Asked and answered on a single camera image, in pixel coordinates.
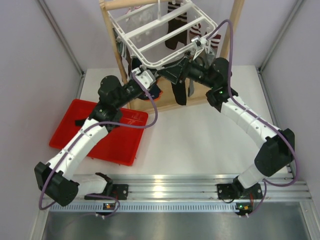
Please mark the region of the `black sock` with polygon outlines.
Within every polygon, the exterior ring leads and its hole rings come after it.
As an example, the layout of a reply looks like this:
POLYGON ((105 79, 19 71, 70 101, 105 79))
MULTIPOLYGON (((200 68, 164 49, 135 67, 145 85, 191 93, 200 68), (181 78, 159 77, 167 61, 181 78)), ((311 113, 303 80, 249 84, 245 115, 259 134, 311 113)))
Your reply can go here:
POLYGON ((77 119, 77 120, 74 121, 74 125, 76 127, 81 127, 81 126, 84 125, 85 121, 86 121, 86 119, 77 119))
POLYGON ((178 82, 177 84, 171 84, 172 92, 175 98, 175 101, 180 106, 187 105, 187 93, 186 93, 186 84, 185 82, 178 82))

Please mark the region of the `white plastic clip hanger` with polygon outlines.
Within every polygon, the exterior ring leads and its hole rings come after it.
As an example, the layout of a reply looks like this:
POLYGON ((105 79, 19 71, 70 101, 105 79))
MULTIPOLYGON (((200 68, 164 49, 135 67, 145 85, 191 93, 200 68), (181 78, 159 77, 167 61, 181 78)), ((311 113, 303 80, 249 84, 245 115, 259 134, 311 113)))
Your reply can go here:
POLYGON ((160 69, 178 60, 194 47, 188 39, 192 27, 203 25, 212 33, 218 24, 191 0, 116 0, 102 4, 115 32, 115 41, 122 41, 131 57, 137 57, 146 68, 160 69), (142 6, 126 14, 129 8, 142 6), (156 7, 157 18, 146 25, 127 32, 126 19, 149 8, 156 7), (141 41, 133 40, 146 31, 141 41))

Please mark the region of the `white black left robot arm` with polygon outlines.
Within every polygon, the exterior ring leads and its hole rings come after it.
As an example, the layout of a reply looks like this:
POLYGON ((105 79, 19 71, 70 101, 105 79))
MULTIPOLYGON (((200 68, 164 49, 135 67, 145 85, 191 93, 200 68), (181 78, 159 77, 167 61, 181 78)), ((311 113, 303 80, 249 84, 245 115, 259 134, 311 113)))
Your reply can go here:
POLYGON ((107 175, 98 172, 89 176, 82 175, 74 181, 74 173, 88 153, 116 127, 129 127, 120 122, 120 109, 141 94, 149 97, 149 89, 155 83, 156 78, 147 70, 133 74, 128 83, 119 84, 112 90, 106 90, 104 83, 100 85, 99 102, 84 120, 80 130, 57 155, 46 163, 39 162, 34 168, 41 191, 38 202, 40 210, 50 208, 50 205, 43 206, 44 196, 64 207, 79 196, 107 199, 113 194, 113 181, 107 175))

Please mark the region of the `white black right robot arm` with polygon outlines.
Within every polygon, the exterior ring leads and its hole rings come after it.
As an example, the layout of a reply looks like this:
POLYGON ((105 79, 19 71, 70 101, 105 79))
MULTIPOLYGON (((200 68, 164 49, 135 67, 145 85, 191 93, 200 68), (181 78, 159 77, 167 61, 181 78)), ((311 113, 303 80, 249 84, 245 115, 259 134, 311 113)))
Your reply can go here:
POLYGON ((234 121, 259 148, 254 163, 233 180, 233 192, 238 198, 246 198, 252 186, 294 160, 295 134, 289 128, 281 130, 268 123, 242 101, 231 88, 232 73, 227 59, 218 57, 204 66, 201 57, 192 60, 186 53, 157 73, 173 84, 189 79, 208 87, 205 95, 209 105, 234 121))

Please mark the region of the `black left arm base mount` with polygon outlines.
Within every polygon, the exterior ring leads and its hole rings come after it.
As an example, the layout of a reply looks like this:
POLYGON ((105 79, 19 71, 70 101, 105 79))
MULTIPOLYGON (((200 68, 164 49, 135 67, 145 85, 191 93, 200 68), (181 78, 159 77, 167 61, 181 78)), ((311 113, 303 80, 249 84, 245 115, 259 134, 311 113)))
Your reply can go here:
POLYGON ((85 195, 85 200, 102 200, 100 196, 112 197, 117 200, 127 200, 129 193, 129 185, 128 184, 112 184, 106 187, 106 189, 102 193, 93 193, 93 195, 97 196, 89 196, 85 195))

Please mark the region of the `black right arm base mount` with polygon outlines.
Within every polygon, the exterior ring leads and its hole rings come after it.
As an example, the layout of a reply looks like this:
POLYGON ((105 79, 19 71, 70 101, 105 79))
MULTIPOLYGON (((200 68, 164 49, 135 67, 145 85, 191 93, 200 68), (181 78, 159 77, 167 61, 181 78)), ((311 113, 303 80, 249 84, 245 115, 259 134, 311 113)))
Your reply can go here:
POLYGON ((234 200, 261 200, 263 197, 259 183, 250 188, 242 188, 234 183, 219 183, 216 185, 216 189, 218 199, 228 204, 234 200))

